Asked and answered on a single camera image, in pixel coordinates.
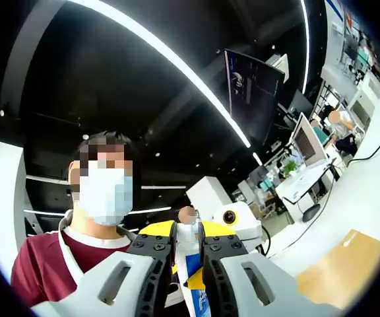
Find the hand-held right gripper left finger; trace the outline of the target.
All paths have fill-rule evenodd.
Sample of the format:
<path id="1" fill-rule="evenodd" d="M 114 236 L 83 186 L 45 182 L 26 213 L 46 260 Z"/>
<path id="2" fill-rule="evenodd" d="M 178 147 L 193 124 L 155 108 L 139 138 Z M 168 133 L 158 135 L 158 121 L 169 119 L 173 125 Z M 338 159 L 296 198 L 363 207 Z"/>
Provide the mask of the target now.
<path id="1" fill-rule="evenodd" d="M 63 300 L 32 307 L 37 316 L 161 316 L 172 281 L 176 222 L 140 231 L 126 252 L 87 271 Z"/>

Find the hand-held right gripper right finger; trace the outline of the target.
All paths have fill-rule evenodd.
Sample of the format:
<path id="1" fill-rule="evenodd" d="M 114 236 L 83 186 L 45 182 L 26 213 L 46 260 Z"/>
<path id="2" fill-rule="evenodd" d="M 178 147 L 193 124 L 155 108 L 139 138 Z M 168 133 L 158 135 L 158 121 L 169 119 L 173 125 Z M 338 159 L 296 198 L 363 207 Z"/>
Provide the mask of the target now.
<path id="1" fill-rule="evenodd" d="M 212 316 L 340 316 L 315 304 L 296 280 L 260 253 L 250 253 L 230 228 L 199 223 L 202 280 Z"/>

